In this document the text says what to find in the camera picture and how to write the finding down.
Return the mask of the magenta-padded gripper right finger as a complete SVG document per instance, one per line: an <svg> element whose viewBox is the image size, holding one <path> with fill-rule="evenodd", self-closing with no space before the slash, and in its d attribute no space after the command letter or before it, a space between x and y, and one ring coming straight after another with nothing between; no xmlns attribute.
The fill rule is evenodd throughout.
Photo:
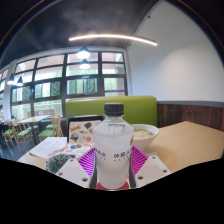
<svg viewBox="0 0 224 224"><path fill-rule="evenodd" d="M132 147L129 167L131 188L143 187L170 174L171 171L156 153L146 154L137 147Z"/></svg>

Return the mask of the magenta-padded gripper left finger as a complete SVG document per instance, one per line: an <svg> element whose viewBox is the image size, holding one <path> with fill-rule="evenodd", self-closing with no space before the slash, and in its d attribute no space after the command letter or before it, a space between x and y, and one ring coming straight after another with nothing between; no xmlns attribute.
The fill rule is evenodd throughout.
<svg viewBox="0 0 224 224"><path fill-rule="evenodd" d="M94 189L97 185L95 149L88 150L77 159L69 159L56 175L81 187Z"/></svg>

